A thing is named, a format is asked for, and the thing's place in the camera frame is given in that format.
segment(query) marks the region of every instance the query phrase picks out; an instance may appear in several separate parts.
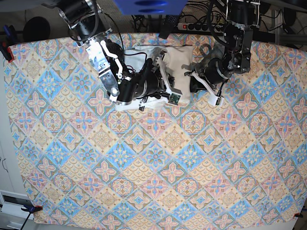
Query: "power strip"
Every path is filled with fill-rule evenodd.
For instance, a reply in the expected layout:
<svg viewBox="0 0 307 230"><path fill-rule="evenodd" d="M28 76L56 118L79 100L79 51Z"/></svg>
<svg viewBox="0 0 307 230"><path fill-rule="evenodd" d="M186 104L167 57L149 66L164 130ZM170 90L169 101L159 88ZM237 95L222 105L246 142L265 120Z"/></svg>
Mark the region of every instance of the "power strip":
<svg viewBox="0 0 307 230"><path fill-rule="evenodd" d="M178 30L181 31L197 31L197 32L208 32L208 26L207 24L204 23L178 23L177 25ZM215 31L217 33L220 33L222 29L222 26L217 25L215 27Z"/></svg>

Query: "floral patterned fabric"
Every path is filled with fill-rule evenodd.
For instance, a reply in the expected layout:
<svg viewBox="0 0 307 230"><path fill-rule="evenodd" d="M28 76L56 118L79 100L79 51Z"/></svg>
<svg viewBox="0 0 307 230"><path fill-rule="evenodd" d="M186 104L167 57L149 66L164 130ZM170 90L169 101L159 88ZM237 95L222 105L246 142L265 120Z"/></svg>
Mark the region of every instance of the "floral patterned fabric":
<svg viewBox="0 0 307 230"><path fill-rule="evenodd" d="M120 44L119 36L110 36ZM123 34L136 45L209 36ZM214 49L219 54L219 46ZM4 62L16 157L36 223L109 230L225 230L293 220L307 197L306 53L254 42L251 71L225 103L208 94L161 110L117 112L69 38L12 47Z"/></svg>

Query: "table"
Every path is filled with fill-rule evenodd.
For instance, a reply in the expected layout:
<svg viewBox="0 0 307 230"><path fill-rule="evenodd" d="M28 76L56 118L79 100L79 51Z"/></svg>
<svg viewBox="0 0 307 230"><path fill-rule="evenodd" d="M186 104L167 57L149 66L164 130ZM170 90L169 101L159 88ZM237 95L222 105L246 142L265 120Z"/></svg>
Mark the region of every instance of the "table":
<svg viewBox="0 0 307 230"><path fill-rule="evenodd" d="M117 34L110 39L120 44ZM210 36L123 34L137 45ZM5 89L20 174L43 206L35 222L93 229L234 229L291 221L307 197L306 53L254 42L251 71L225 103L208 94L159 111L117 112L83 47L69 38L12 47Z"/></svg>

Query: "blue object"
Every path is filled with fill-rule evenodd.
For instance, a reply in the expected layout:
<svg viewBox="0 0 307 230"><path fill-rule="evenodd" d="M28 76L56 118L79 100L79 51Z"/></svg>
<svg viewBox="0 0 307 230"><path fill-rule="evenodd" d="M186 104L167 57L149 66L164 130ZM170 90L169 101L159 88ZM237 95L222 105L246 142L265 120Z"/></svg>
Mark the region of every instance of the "blue object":
<svg viewBox="0 0 307 230"><path fill-rule="evenodd" d="M179 15L187 0L113 0L124 15Z"/></svg>

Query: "white cloth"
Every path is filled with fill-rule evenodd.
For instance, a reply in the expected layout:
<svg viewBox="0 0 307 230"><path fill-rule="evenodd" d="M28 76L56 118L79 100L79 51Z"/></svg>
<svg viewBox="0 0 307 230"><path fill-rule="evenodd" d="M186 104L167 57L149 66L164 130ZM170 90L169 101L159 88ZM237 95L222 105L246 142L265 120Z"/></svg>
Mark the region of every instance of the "white cloth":
<svg viewBox="0 0 307 230"><path fill-rule="evenodd" d="M167 72L175 78L175 89L182 92L180 103L190 103L190 76L185 76L185 72L191 71L193 46L136 46L135 49L126 50L126 54L144 52L151 58L153 50L157 47L167 50L163 61L166 64ZM143 67L145 55L126 56L126 65L132 66L137 72Z"/></svg>

